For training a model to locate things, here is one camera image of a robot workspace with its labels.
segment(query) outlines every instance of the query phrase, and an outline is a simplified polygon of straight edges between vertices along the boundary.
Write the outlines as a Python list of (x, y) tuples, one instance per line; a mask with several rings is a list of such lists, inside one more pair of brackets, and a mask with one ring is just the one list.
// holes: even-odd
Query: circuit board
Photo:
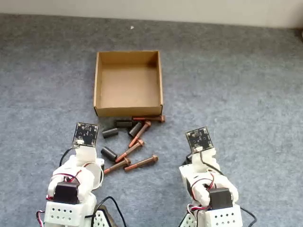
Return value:
[(207, 127), (187, 131), (185, 134), (193, 154), (214, 147), (209, 137)]
[(95, 147), (99, 126), (78, 122), (74, 134), (73, 144), (79, 144), (78, 140), (84, 141), (84, 146)]

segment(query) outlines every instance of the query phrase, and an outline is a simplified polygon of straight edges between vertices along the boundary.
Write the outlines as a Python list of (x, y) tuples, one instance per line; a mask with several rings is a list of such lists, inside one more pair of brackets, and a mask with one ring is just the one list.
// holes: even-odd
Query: copper bolt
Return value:
[(143, 165), (146, 165), (146, 164), (155, 164), (158, 160), (159, 160), (158, 156), (153, 155), (152, 157), (147, 158), (147, 159), (145, 159), (145, 160), (143, 160), (141, 162), (137, 162), (137, 163), (135, 163), (135, 164), (133, 164), (131, 166), (125, 167), (124, 170), (126, 172), (128, 172), (128, 171), (131, 171), (132, 169), (139, 168), (139, 167), (141, 167)]
[(136, 148), (141, 147), (143, 145), (144, 145), (144, 141), (141, 139), (138, 139), (137, 142), (131, 148), (129, 148), (126, 152), (124, 152), (122, 155), (120, 155), (116, 159), (116, 162), (120, 162), (124, 157), (126, 157), (127, 155), (132, 153), (134, 150), (136, 150)]
[(120, 167), (123, 167), (123, 166), (129, 166), (131, 164), (131, 160), (129, 158), (124, 158), (124, 160), (122, 162), (119, 162), (115, 165), (113, 165), (112, 167), (104, 170), (104, 174), (108, 174), (109, 172), (112, 172)]
[(161, 123), (165, 122), (165, 116), (160, 115), (157, 117), (133, 117), (134, 121), (159, 121)]
[(140, 138), (140, 136), (147, 130), (147, 128), (149, 128), (152, 125), (152, 123), (150, 121), (146, 121), (144, 126), (140, 129), (140, 131), (138, 131), (137, 135), (134, 137), (134, 139), (130, 142), (130, 144), (128, 145), (129, 148), (131, 148), (134, 143)]

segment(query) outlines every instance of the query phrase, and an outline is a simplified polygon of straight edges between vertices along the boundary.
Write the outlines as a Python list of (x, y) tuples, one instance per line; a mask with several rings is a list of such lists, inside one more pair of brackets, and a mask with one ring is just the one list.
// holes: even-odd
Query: perforated bracket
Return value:
[(205, 212), (206, 227), (242, 227), (239, 205)]
[(97, 210), (94, 218), (94, 227), (111, 227), (108, 219), (102, 210)]
[(83, 204), (47, 202), (45, 222), (67, 226), (80, 226), (84, 222)]
[(183, 218), (181, 224), (179, 227), (196, 227), (196, 220), (195, 217), (192, 214), (187, 214)]

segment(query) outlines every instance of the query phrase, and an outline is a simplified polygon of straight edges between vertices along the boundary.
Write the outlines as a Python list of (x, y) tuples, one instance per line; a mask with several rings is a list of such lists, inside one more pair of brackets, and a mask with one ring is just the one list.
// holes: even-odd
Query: black wire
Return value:
[(124, 217), (123, 217), (123, 214), (121, 213), (121, 210), (120, 210), (120, 208), (119, 208), (119, 206), (118, 206), (116, 200), (115, 200), (113, 197), (111, 197), (111, 196), (107, 196), (104, 200), (102, 200), (102, 201), (96, 206), (96, 208), (95, 208), (95, 210), (94, 210), (94, 212), (93, 212), (93, 214), (92, 214), (90, 227), (93, 227), (93, 226), (94, 226), (94, 217), (95, 217), (95, 215), (96, 215), (97, 210), (98, 210), (99, 207), (100, 207), (106, 200), (108, 200), (108, 199), (111, 199), (111, 200), (114, 202), (114, 204), (115, 204), (115, 206), (116, 206), (116, 208), (117, 208), (117, 210), (118, 210), (118, 212), (119, 212), (119, 214), (120, 214), (120, 216), (121, 216), (121, 219), (122, 219), (122, 221), (123, 221), (124, 227), (127, 227), (126, 222), (125, 222), (125, 219), (124, 219)]
[(78, 148), (78, 147), (80, 147), (80, 145), (77, 145), (77, 146), (75, 146), (75, 147), (73, 146), (73, 147), (71, 147), (71, 148), (68, 148), (68, 149), (65, 151), (65, 153), (62, 155), (62, 157), (61, 157), (61, 159), (60, 159), (59, 167), (62, 166), (63, 159), (64, 159), (64, 157), (68, 154), (68, 152), (70, 152), (71, 150), (73, 150), (73, 149), (75, 149), (75, 148)]
[(254, 218), (254, 220), (248, 226), (248, 227), (252, 227), (257, 222), (257, 220), (258, 220), (257, 217), (253, 213), (251, 213), (250, 211), (248, 211), (247, 209), (245, 209), (243, 207), (240, 207), (240, 208), (241, 208), (241, 210), (245, 211), (246, 213), (248, 213), (249, 215), (251, 215)]
[(221, 175), (224, 176), (224, 174), (223, 174), (220, 170), (218, 170), (216, 167), (214, 167), (214, 166), (212, 166), (211, 164), (208, 164), (208, 163), (206, 163), (206, 162), (203, 161), (203, 158), (202, 158), (202, 151), (200, 151), (200, 159), (201, 159), (201, 162), (202, 162), (204, 165), (207, 165), (208, 167), (214, 169), (214, 170), (217, 171), (219, 174), (221, 174)]

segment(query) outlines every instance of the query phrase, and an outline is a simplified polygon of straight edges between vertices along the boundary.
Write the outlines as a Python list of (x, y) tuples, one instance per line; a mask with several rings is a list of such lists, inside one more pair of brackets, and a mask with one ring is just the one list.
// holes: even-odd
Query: white 3d printed part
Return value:
[(239, 205), (205, 212), (206, 227), (242, 227)]

